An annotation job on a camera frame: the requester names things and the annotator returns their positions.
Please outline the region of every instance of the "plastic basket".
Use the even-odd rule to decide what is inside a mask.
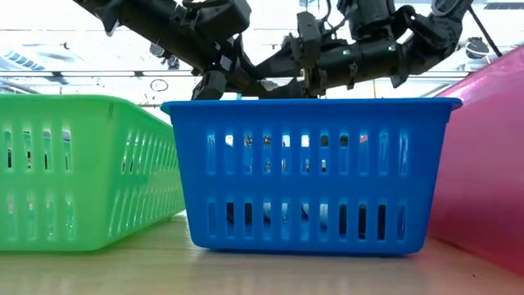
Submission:
[[[424,242],[460,100],[167,102],[193,242],[402,254]]]
[[[0,95],[0,128],[0,250],[94,250],[184,209],[173,132],[131,102]]]

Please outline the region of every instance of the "basket slot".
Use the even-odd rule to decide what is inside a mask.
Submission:
[[[118,204],[119,204],[119,201],[121,199],[121,194],[122,192],[120,190],[118,190],[115,194],[115,198],[113,199],[113,206],[111,208],[111,216],[109,218],[109,227],[108,227],[108,230],[107,230],[107,236],[111,237],[113,235],[113,228],[115,226],[115,220],[116,220],[116,215],[117,215],[117,212],[116,212],[116,209],[118,208]]]
[[[151,136],[151,142],[149,143],[149,153],[147,154],[147,165],[145,167],[146,174],[151,174],[153,171],[153,167],[155,166],[156,161],[156,155],[158,153],[158,148],[158,138]]]
[[[378,138],[378,174],[380,176],[388,175],[388,154],[389,154],[389,134],[382,131]]]
[[[288,175],[291,172],[291,137],[289,134],[282,136],[282,173]]]
[[[260,243],[264,238],[264,199],[250,195],[250,200],[253,202],[253,240],[255,243]]]
[[[309,135],[303,134],[300,138],[300,171],[303,174],[308,174],[310,170],[310,150],[309,150]]]
[[[138,159],[137,159],[137,154],[138,154],[138,149],[140,148],[139,145],[140,145],[140,136],[139,134],[137,134],[135,137],[134,137],[134,140],[131,141],[129,143],[130,145],[130,148],[132,149],[132,152],[131,152],[131,162],[129,163],[129,173],[132,173],[133,172],[133,169],[135,171],[138,171]]]
[[[126,144],[125,144],[125,149],[124,149],[124,158],[122,158],[122,173],[124,173],[125,171],[125,166],[126,166],[126,161],[127,161],[127,154],[128,154],[128,150],[129,150],[129,142],[131,141],[131,138],[128,136],[128,139],[126,141]]]
[[[262,138],[262,173],[264,174],[270,174],[273,169],[272,145],[271,133],[267,131],[264,132]]]
[[[142,136],[142,141],[140,143],[140,152],[138,153],[137,173],[139,173],[140,169],[142,168],[142,161],[143,161],[144,155],[147,152],[148,146],[149,146],[149,142],[147,141],[147,134],[144,134]]]
[[[167,211],[169,210],[169,195],[170,195],[170,191],[169,191],[169,188],[164,188],[164,196],[162,198],[162,202],[160,203],[160,210],[158,212],[159,215],[164,215],[167,213]]]
[[[338,147],[338,134],[336,134],[334,137],[335,141],[333,142],[333,145],[335,146],[336,149],[339,149]],[[325,241],[328,241],[330,243],[336,243],[338,241],[340,241],[340,236],[339,236],[339,218],[338,218],[338,214],[339,214],[339,205],[341,203],[341,199],[339,198],[334,198],[334,197],[327,197],[327,196],[324,196],[323,197],[323,200],[325,201],[324,203],[326,203],[326,212],[324,212],[324,218],[326,220],[326,239],[324,239]]]
[[[33,150],[32,148],[32,140],[31,140],[31,132],[26,130],[24,131],[24,154],[27,156],[27,169],[31,169],[31,152]]]
[[[226,136],[226,133],[222,129],[217,129],[215,131],[215,163],[216,163],[215,173],[218,176],[221,176],[224,174],[224,170],[226,166],[226,163],[225,163],[226,158],[224,155],[228,147],[226,146],[226,143],[225,143],[225,136]]]
[[[405,240],[406,232],[406,207],[404,205],[399,206],[397,213],[397,236],[396,238],[400,241]]]
[[[386,238],[386,205],[378,206],[378,227],[377,239],[384,240]]]
[[[174,169],[175,169],[175,162],[177,161],[176,160],[176,156],[177,156],[177,153],[176,153],[176,148],[174,145],[171,145],[171,148],[169,149],[169,161],[167,162],[167,168],[168,168],[168,172],[169,173],[173,173],[174,172]]]
[[[118,223],[117,223],[117,226],[116,226],[116,233],[120,234],[122,232],[122,225],[124,224],[124,211],[125,211],[125,208],[127,207],[128,205],[128,201],[129,201],[129,194],[130,194],[130,191],[129,189],[125,189],[124,192],[122,193],[122,205],[120,206],[120,212],[119,212],[119,219],[118,219]],[[146,215],[146,222],[149,221],[149,216]]]
[[[143,194],[142,188],[138,187],[136,189],[137,189],[137,191],[136,191],[137,195],[135,197],[136,201],[134,202],[136,205],[134,206],[134,212],[132,214],[132,217],[133,217],[133,223],[131,224],[132,227],[137,225],[137,221],[138,221],[138,217],[139,217],[138,214],[140,212],[140,208],[141,208],[141,204],[142,204],[141,200],[142,200],[142,196],[143,196],[142,195]]]
[[[43,168],[45,170],[52,170],[52,154],[51,154],[51,131],[44,130],[43,136]]]
[[[11,169],[13,171],[27,170],[27,153],[25,150],[25,139],[22,127],[13,125],[11,133]]]
[[[148,169],[149,174],[153,174],[158,169],[158,159],[160,157],[160,154],[162,153],[162,142],[160,138],[155,138],[155,143],[153,145],[153,151],[151,154],[151,161]]]
[[[386,228],[384,240],[386,240],[388,244],[391,245],[398,240],[397,212],[399,210],[399,206],[393,205],[393,202],[384,202],[383,204],[386,206]]]
[[[264,240],[271,240],[271,201],[269,199],[264,200],[263,204],[263,210],[264,210],[264,218],[262,220],[263,222],[263,239]]]
[[[169,143],[166,140],[164,140],[164,148],[163,148],[163,151],[162,151],[162,157],[161,157],[160,163],[158,165],[159,170],[161,170],[161,171],[165,170],[168,158],[169,158]]]
[[[407,175],[409,172],[409,136],[406,132],[400,134],[399,174]]]
[[[368,208],[366,205],[359,205],[359,239],[366,239],[366,219]]]
[[[329,164],[329,135],[320,137],[320,172],[327,173]]]
[[[164,160],[167,157],[167,142],[160,140],[160,153],[156,157],[156,171],[162,171],[164,168]]]
[[[271,171],[270,174],[276,179],[282,176],[282,130],[278,127],[273,128],[271,133],[273,139],[271,143]]]
[[[284,233],[287,236],[285,240],[297,243],[300,241],[300,227],[302,224],[300,200],[285,197],[282,203],[287,204],[287,209],[282,210],[283,218],[286,221],[286,224],[282,226],[282,231],[286,231]]]
[[[387,131],[387,152],[386,152],[386,176],[399,175],[400,164],[400,131],[391,128]]]
[[[62,140],[64,145],[65,155],[65,170],[72,170],[73,161],[71,157],[71,132],[68,129],[62,130]]]
[[[25,218],[26,218],[26,238],[29,241],[34,241],[37,238],[37,221],[36,221],[36,203],[34,200],[34,195],[29,195],[27,197]]]
[[[152,188],[150,191],[150,197],[149,197],[150,201],[149,201],[149,211],[147,213],[147,221],[151,221],[155,215],[157,196],[158,196],[158,191]]]
[[[146,150],[144,151],[145,159],[144,159],[143,165],[141,165],[143,166],[142,171],[144,174],[148,173],[148,169],[151,165],[153,147],[154,147],[154,138],[153,138],[153,135],[150,135],[146,143]]]
[[[165,143],[165,157],[162,163],[162,170],[169,171],[171,169],[171,161],[173,159],[173,146],[169,143]]]
[[[206,165],[207,173],[214,174],[216,172],[216,144],[215,135],[207,135],[207,146],[206,146]]]
[[[18,206],[15,204],[15,196],[7,195],[7,218],[6,231],[7,240],[15,242],[18,239]]]
[[[226,199],[217,197],[216,199],[216,235],[219,238],[224,238],[228,232],[228,216],[227,216]]]
[[[134,188],[132,190],[132,192],[130,193],[131,194],[131,198],[129,200],[129,205],[127,206],[126,210],[127,210],[127,216],[125,217],[125,230],[128,230],[129,229],[129,225],[131,224],[131,217],[132,217],[132,213],[133,213],[133,204],[134,204],[134,201],[135,199],[138,198],[138,192],[137,190]],[[162,193],[161,191],[157,191],[156,192],[156,195],[155,197],[156,198],[160,198],[162,196]]]
[[[12,139],[11,139],[11,131],[5,131],[4,132],[4,142],[6,144],[6,150],[4,151],[7,155],[7,169],[12,169],[13,167],[13,147],[12,147]]]
[[[232,174],[235,169],[234,137],[232,134],[225,136],[224,164],[227,174]]]
[[[264,207],[264,215],[269,218],[270,240],[278,241],[280,239],[287,239],[287,236],[283,237],[284,233],[282,231],[282,225],[285,222],[284,215],[287,213],[287,206],[286,208],[283,208],[283,206],[280,199],[272,198],[269,207]]]
[[[309,203],[307,200],[303,200],[300,204],[300,219],[301,227],[300,227],[300,240],[302,242],[309,241]]]
[[[56,240],[56,205],[54,197],[51,195],[47,196],[45,204],[45,236],[46,240]]]
[[[347,239],[347,204],[340,204],[338,207],[338,237]]]
[[[328,214],[329,205],[326,203],[326,200],[320,203],[319,206],[319,218],[318,218],[318,238],[320,241],[328,240],[328,227],[329,224],[329,214]]]
[[[226,203],[226,218],[228,219],[228,227],[226,228],[226,235],[232,237],[235,234],[235,203]]]
[[[264,148],[263,140],[264,135],[261,129],[252,129],[248,130],[246,132],[248,135],[252,138],[252,144],[249,147],[246,147],[246,156],[251,157],[248,158],[248,161],[251,160],[251,167],[248,166],[250,173],[250,176],[257,177],[259,175],[262,175],[265,166],[263,161],[263,151]],[[263,212],[262,205],[260,204],[259,207],[257,207],[255,204],[253,204],[253,210]]]
[[[348,134],[348,175],[359,175],[360,133],[356,129],[349,130]]]
[[[162,171],[167,171],[169,168],[169,160],[171,158],[171,146],[168,141],[164,141],[164,146],[164,157],[162,158],[160,169]]]
[[[316,242],[319,240],[320,232],[320,200],[317,197],[311,197],[309,199],[309,240],[310,242]]]
[[[367,132],[360,133],[359,137],[359,174],[369,173],[369,137]]]
[[[76,238],[76,210],[73,196],[65,198],[65,238],[74,240]]]
[[[138,223],[141,225],[147,218],[147,200],[149,198],[149,190],[147,187],[142,189],[142,209],[140,210],[140,219]]]
[[[380,170],[380,135],[381,130],[375,126],[368,129],[368,173],[369,176],[379,175]]]
[[[160,160],[162,158],[162,154],[164,151],[164,142],[161,138],[158,138],[156,140],[156,153],[155,157],[153,157],[153,162],[151,166],[151,173],[156,173],[160,169]]]
[[[253,134],[244,134],[244,148],[242,149],[242,171],[244,174],[253,173]]]
[[[300,144],[300,141],[302,140],[302,134],[298,129],[290,129],[289,133],[289,163],[287,163],[287,166],[289,169],[290,175],[299,175],[300,169],[302,167],[301,163],[301,150],[302,146]]]
[[[146,222],[151,221],[153,217],[153,211],[155,210],[155,196],[156,190],[154,188],[149,188],[149,197],[147,198],[147,209],[146,209]],[[122,206],[126,204],[127,193],[124,195],[124,200]]]
[[[244,203],[244,234],[246,238],[253,237],[253,203]]]
[[[347,175],[350,171],[350,147],[347,134],[341,134],[340,137],[340,151],[338,162],[340,163],[340,173],[342,175]]]
[[[155,193],[155,210],[153,211],[153,216],[151,217],[152,219],[155,219],[157,216],[160,215],[163,197],[164,197],[163,190],[157,189]],[[133,205],[133,195],[131,195],[131,203],[129,204],[129,210],[131,209],[132,205]]]
[[[291,225],[289,223],[289,199],[284,198],[282,200],[282,223],[280,233],[283,241],[288,241],[290,238],[289,231]]]
[[[313,127],[309,129],[309,174],[311,176],[321,175],[320,148],[320,133],[316,127]]]

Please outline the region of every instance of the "ceiling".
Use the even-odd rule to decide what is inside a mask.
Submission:
[[[306,9],[317,16],[326,13],[324,0],[248,0],[251,13],[251,26],[244,33],[245,50],[254,63],[263,61],[278,50],[285,34],[296,32],[296,13]],[[398,6],[413,5],[416,10],[426,15],[431,11],[430,0],[397,0]],[[477,1],[474,9],[481,18],[495,43],[503,51],[509,51],[515,44],[524,40],[523,1]],[[333,9],[330,22],[336,24],[342,15]],[[463,21],[463,39],[480,37],[471,16],[467,14]],[[347,29],[339,34],[349,38]],[[16,0],[0,1],[0,70],[166,70],[162,60],[149,52],[149,42],[126,28],[120,28],[113,37],[103,33],[101,22],[88,14],[72,0]],[[25,57],[24,64],[16,54]],[[465,52],[456,52],[451,58],[440,63],[433,70],[476,70],[484,66],[494,55],[479,60],[469,59]],[[181,70],[191,67],[181,64]],[[151,96],[166,96],[173,99],[173,91],[180,97],[187,98],[192,86],[198,81],[182,73],[178,77],[164,79],[169,82],[170,91],[151,93],[151,79],[108,79],[108,78],[68,78],[49,82],[45,79],[11,79],[18,84],[37,89],[42,93],[111,93],[123,97],[133,97],[137,102],[145,102]],[[389,82],[377,81],[360,85],[351,95],[356,96],[416,96],[430,93],[439,85],[450,83],[410,80],[400,90],[393,90]],[[373,84],[373,92],[368,88]],[[381,86],[377,94],[377,84]],[[346,90],[337,90],[333,96],[347,96]]]

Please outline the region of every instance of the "table surface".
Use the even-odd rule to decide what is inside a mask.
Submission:
[[[0,253],[1,294],[524,294],[524,277],[428,239],[402,258],[211,252],[171,221],[88,254]]]

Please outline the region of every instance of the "cable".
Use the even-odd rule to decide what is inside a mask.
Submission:
[[[327,13],[326,15],[322,18],[322,22],[326,22],[328,21],[328,18],[329,18],[329,15],[331,15],[331,0],[326,0],[326,4],[327,4]]]
[[[333,25],[329,23],[329,21],[326,21],[326,24],[329,25],[329,29],[333,30]],[[333,34],[335,35],[335,39],[338,39],[337,32],[333,31]]]
[[[491,46],[491,48],[493,48],[493,51],[497,54],[497,57],[501,57],[502,53],[500,52],[497,45],[495,45],[495,42],[493,42],[493,39],[488,34],[488,31],[486,31],[486,28],[481,23],[481,20],[478,18],[477,14],[474,12],[473,7],[471,5],[468,7],[468,11],[473,16],[473,20],[475,20],[479,29],[481,29],[482,34],[484,34],[484,37],[486,37],[486,41],[488,42],[488,44]]]
[[[356,8],[357,6],[353,5],[350,11],[348,11],[348,13],[346,13],[346,16],[344,16],[344,18],[341,20],[341,22],[338,25],[335,25],[334,27],[332,27],[328,32],[324,33],[322,35],[322,38],[325,38],[331,34],[334,34],[338,29],[340,29],[346,23],[346,21],[350,19],[351,12],[354,11]]]
[[[443,3],[443,2],[440,2],[439,7],[437,7],[437,6],[436,6],[436,2],[437,2],[437,0],[433,0],[433,1],[431,2],[431,13],[432,13],[434,16],[439,16],[439,17],[447,16],[447,15],[449,15],[449,14],[450,14],[450,13],[451,13],[451,12],[452,12],[456,7],[457,7],[457,5],[458,5],[461,1],[463,1],[463,0],[456,0],[455,3],[453,4],[453,6],[452,6],[450,9],[448,9],[448,11],[440,11],[440,10],[439,10],[439,7],[442,6],[442,3]]]

